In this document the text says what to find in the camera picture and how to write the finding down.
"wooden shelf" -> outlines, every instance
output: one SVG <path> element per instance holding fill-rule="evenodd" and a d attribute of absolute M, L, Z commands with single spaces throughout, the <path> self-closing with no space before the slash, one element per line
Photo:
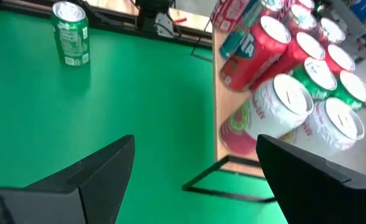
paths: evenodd
<path fill-rule="evenodd" d="M 130 0 L 87 0 L 89 4 L 96 7 L 102 7 L 105 9 L 126 13 L 137 16 L 139 11 Z M 187 18 L 186 21 L 179 23 L 179 26 L 188 27 L 196 30 L 203 30 L 209 21 L 209 17 L 192 14 L 190 12 L 173 9 L 169 10 L 170 17 L 173 20 L 179 20 Z M 212 26 L 208 26 L 206 32 L 212 32 Z"/>
<path fill-rule="evenodd" d="M 223 121 L 233 113 L 244 101 L 250 96 L 250 93 L 237 93 L 228 90 L 224 84 L 220 81 L 219 72 L 225 63 L 225 60 L 221 58 L 219 54 L 219 47 L 227 37 L 226 33 L 220 32 L 214 29 L 213 32 L 213 82 L 214 82 L 214 117 L 216 122 L 216 129 L 214 130 L 214 138 L 216 140 L 215 148 L 215 160 L 218 161 L 228 154 L 233 154 L 222 143 L 219 137 L 219 128 Z M 245 156 L 245 158 L 258 161 L 256 152 Z M 249 167 L 239 164 L 228 163 L 222 167 L 224 170 L 240 172 L 243 174 L 254 175 L 257 177 L 264 177 L 262 169 L 258 167 Z"/>

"green can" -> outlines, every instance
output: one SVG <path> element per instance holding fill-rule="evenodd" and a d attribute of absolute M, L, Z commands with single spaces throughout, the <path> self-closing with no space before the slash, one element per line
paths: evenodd
<path fill-rule="evenodd" d="M 332 96 L 342 100 L 354 111 L 361 110 L 366 103 L 366 84 L 357 75 L 342 71 Z"/>
<path fill-rule="evenodd" d="M 60 60 L 71 66 L 88 63 L 89 21 L 85 10 L 70 2 L 56 2 L 51 20 Z"/>
<path fill-rule="evenodd" d="M 309 57 L 290 73 L 307 88 L 314 100 L 325 100 L 337 86 L 336 78 L 323 60 Z"/>

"red can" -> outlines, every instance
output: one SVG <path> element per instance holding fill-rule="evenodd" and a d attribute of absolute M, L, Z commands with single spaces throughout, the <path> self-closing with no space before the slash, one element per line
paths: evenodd
<path fill-rule="evenodd" d="M 289 72 L 297 65 L 304 63 L 308 57 L 324 60 L 325 56 L 324 48 L 316 39 L 304 32 L 299 32 L 296 34 L 296 37 L 292 39 L 281 58 L 271 65 L 270 68 L 250 86 L 250 90 L 256 90 L 263 82 L 274 78 L 280 73 Z"/>
<path fill-rule="evenodd" d="M 240 15 L 250 0 L 219 0 L 210 15 L 213 26 L 230 32 L 238 23 Z"/>
<path fill-rule="evenodd" d="M 315 3 L 313 0 L 285 0 L 285 5 L 277 15 L 277 19 L 279 20 L 283 19 L 289 12 L 292 5 L 295 4 L 304 7 L 309 12 L 311 12 L 315 7 Z"/>
<path fill-rule="evenodd" d="M 299 5 L 293 5 L 281 21 L 292 36 L 295 36 L 298 32 L 311 31 L 317 26 L 315 17 L 307 9 Z"/>
<path fill-rule="evenodd" d="M 245 90 L 280 57 L 290 39 L 289 31 L 280 21 L 262 16 L 221 68 L 221 80 L 233 90 Z"/>
<path fill-rule="evenodd" d="M 327 46 L 325 61 L 335 75 L 339 75 L 341 71 L 353 72 L 355 70 L 355 62 L 352 57 L 334 44 Z"/>
<path fill-rule="evenodd" d="M 329 44 L 340 44 L 345 40 L 345 33 L 339 25 L 325 17 L 319 21 L 314 31 L 316 39 L 325 47 Z"/>

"white can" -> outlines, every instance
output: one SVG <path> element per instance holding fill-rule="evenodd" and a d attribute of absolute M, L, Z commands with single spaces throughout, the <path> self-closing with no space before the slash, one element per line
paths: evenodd
<path fill-rule="evenodd" d="M 280 140 L 321 157 L 349 149 L 364 137 L 359 116 L 343 101 L 331 97 L 314 104 L 314 111 L 295 130 Z"/>
<path fill-rule="evenodd" d="M 279 138 L 301 125 L 313 107 L 304 85 L 289 75 L 279 74 L 263 83 L 221 124 L 221 140 L 234 153 L 250 154 L 259 134 Z"/>

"green table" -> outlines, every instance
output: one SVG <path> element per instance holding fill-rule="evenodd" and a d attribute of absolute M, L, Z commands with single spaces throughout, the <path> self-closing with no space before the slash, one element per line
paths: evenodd
<path fill-rule="evenodd" d="M 0 11 L 0 186 L 24 187 L 133 134 L 118 223 L 286 223 L 277 203 L 181 190 L 213 163 L 211 63 L 182 45 L 90 36 L 91 66 L 65 67 L 49 20 Z M 201 185 L 270 195 L 264 180 L 225 173 Z"/>

